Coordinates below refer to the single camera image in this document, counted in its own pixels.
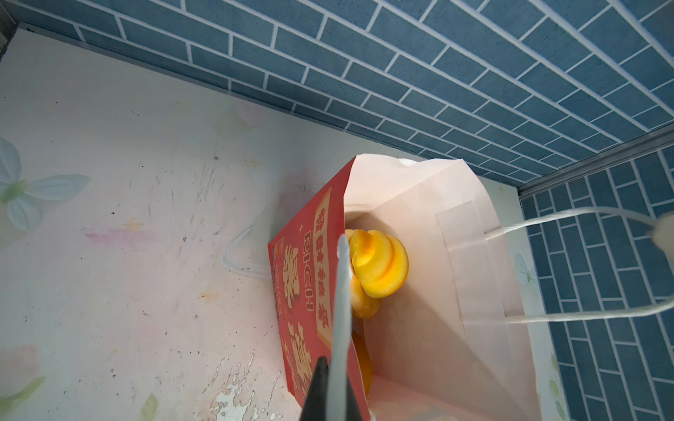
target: paper bag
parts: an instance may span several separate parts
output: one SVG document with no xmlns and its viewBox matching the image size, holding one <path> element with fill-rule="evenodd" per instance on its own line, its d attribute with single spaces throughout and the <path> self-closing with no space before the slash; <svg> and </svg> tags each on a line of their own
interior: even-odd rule
<svg viewBox="0 0 674 421">
<path fill-rule="evenodd" d="M 365 397 L 353 344 L 348 375 L 363 419 L 538 420 L 534 366 L 505 239 L 462 160 L 351 160 L 269 244 L 288 390 L 302 406 L 330 357 L 336 245 L 376 229 L 406 247 L 409 275 L 363 321 L 374 378 Z"/>
</svg>

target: blue tile wall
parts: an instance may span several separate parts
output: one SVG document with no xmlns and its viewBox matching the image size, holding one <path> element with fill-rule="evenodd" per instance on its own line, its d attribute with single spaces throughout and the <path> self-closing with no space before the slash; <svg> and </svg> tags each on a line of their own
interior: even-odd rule
<svg viewBox="0 0 674 421">
<path fill-rule="evenodd" d="M 674 121 L 665 0 L 0 4 L 17 21 L 511 185 Z"/>
<path fill-rule="evenodd" d="M 522 198 L 521 204 L 525 219 L 585 206 L 656 218 L 659 209 L 674 211 L 674 145 Z M 673 295 L 674 264 L 653 244 L 651 230 L 609 214 L 529 227 L 546 312 L 619 310 Z M 572 420 L 674 420 L 673 310 L 549 326 Z"/>
</svg>

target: gift bag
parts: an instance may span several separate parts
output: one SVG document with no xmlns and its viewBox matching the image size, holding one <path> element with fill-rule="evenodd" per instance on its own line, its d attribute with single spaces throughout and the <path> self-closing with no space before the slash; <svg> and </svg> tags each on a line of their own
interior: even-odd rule
<svg viewBox="0 0 674 421">
<path fill-rule="evenodd" d="M 330 358 L 337 242 L 345 228 L 398 238 L 406 283 L 360 326 L 373 365 L 365 396 L 353 344 L 347 373 L 364 420 L 538 420 L 516 272 L 480 180 L 462 160 L 359 155 L 268 246 L 288 390 L 303 406 Z"/>
</svg>

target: white rope handle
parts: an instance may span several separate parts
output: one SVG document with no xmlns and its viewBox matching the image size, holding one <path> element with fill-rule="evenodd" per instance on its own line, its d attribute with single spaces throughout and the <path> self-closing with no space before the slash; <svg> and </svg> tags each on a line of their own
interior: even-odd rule
<svg viewBox="0 0 674 421">
<path fill-rule="evenodd" d="M 655 226 L 657 221 L 646 215 L 639 214 L 627 209 L 617 209 L 615 207 L 578 207 L 576 209 L 569 209 L 539 218 L 533 218 L 524 222 L 519 222 L 511 226 L 504 226 L 485 233 L 487 239 L 498 237 L 505 234 L 524 228 L 525 226 L 537 225 L 543 222 L 550 222 L 571 216 L 578 216 L 582 214 L 612 214 L 620 215 L 635 221 L 639 221 L 649 226 Z M 533 315 L 533 316 L 508 316 L 505 318 L 506 323 L 538 323 L 548 321 L 577 321 L 577 320 L 594 320 L 594 319 L 616 319 L 620 317 L 643 317 L 651 316 L 674 308 L 674 296 L 659 302 L 658 304 L 651 304 L 648 306 L 635 307 L 633 309 L 612 310 L 612 311 L 578 311 L 575 313 L 555 313 L 551 315 Z"/>
</svg>

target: gray corner trim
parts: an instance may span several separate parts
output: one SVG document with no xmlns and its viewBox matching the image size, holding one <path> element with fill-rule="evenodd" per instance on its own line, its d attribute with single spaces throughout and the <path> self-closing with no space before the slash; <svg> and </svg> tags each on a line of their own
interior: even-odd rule
<svg viewBox="0 0 674 421">
<path fill-rule="evenodd" d="M 521 185 L 517 191 L 520 199 L 526 199 L 541 191 L 568 183 L 581 176 L 601 171 L 610 166 L 651 153 L 669 144 L 674 145 L 674 123 L 646 133 L 636 139 L 621 143 L 609 150 L 569 165 L 552 174 Z"/>
<path fill-rule="evenodd" d="M 341 127 L 333 126 L 331 124 L 324 123 L 323 121 L 314 120 L 310 117 L 306 117 L 306 116 L 303 116 L 303 115 L 300 115 L 300 114 L 296 114 L 296 113 L 294 113 L 292 111 L 289 111 L 289 110 L 286 110 L 284 108 L 279 108 L 277 106 L 267 104 L 266 102 L 262 102 L 262 101 L 254 99 L 254 98 L 250 98 L 248 96 L 240 95 L 240 94 L 237 94 L 236 92 L 228 91 L 226 89 L 220 88 L 219 86 L 213 86 L 213 85 L 207 84 L 206 82 L 201 82 L 199 80 L 192 79 L 191 77 L 183 76 L 179 73 L 174 73 L 172 71 L 162 69 L 161 67 L 157 67 L 157 66 L 153 66 L 151 64 L 147 64 L 143 61 L 138 61 L 136 59 L 132 59 L 130 57 L 126 57 L 124 55 L 114 53 L 113 51 L 108 51 L 108 50 L 105 50 L 103 48 L 97 47 L 95 45 L 87 44 L 86 42 L 82 42 L 80 40 L 76 40 L 76 39 L 69 38 L 67 36 L 61 35 L 61 34 L 57 34 L 56 32 L 51 32 L 49 30 L 42 29 L 38 26 L 29 25 L 25 22 L 19 22 L 18 30 L 19 29 L 25 30 L 25 31 L 28 31 L 28 32 L 33 32 L 35 34 L 39 34 L 39 35 L 42 35 L 42 36 L 46 36 L 47 38 L 52 38 L 53 40 L 65 42 L 66 44 L 78 46 L 80 48 L 84 48 L 85 50 L 93 51 L 94 53 L 98 53 L 98 54 L 101 54 L 101 55 L 104 55 L 104 56 L 107 56 L 107 57 L 110 57 L 110 58 L 113 58 L 113 59 L 122 60 L 126 63 L 136 65 L 138 67 L 143 67 L 144 69 L 147 69 L 147 70 L 152 70 L 152 71 L 155 71 L 157 73 L 161 73 L 163 75 L 171 76 L 171 77 L 174 77 L 176 79 L 180 79 L 184 82 L 189 82 L 191 84 L 201 86 L 202 88 L 211 89 L 211 90 L 220 92 L 221 94 L 233 96 L 234 98 L 246 100 L 248 102 L 252 102 L 254 104 L 263 106 L 265 108 L 271 108 L 272 110 L 283 112 L 284 114 L 292 115 L 293 117 L 297 117 L 299 119 L 303 119 L 303 120 L 306 120 L 306 121 L 311 121 L 312 123 L 315 123 L 315 124 L 318 124 L 318 125 L 321 125 L 321 126 L 324 126 L 324 127 L 328 127 L 330 129 L 333 129 L 333 130 L 343 131 L 343 132 L 348 133 L 350 135 L 353 135 L 355 137 L 360 137 L 361 139 L 365 139 L 365 140 L 373 141 L 375 143 L 383 144 L 383 143 L 381 143 L 381 142 L 379 142 L 375 139 L 371 139 L 367 136 L 359 135 L 358 133 L 348 131 L 348 130 L 343 129 Z M 231 77 L 228 77 L 228 76 L 223 75 L 223 77 L 225 77 L 227 79 L 230 79 L 230 80 L 233 80 Z"/>
<path fill-rule="evenodd" d="M 0 34 L 4 35 L 7 40 L 10 40 L 15 30 L 16 22 L 9 15 L 5 6 L 0 3 Z"/>
</svg>

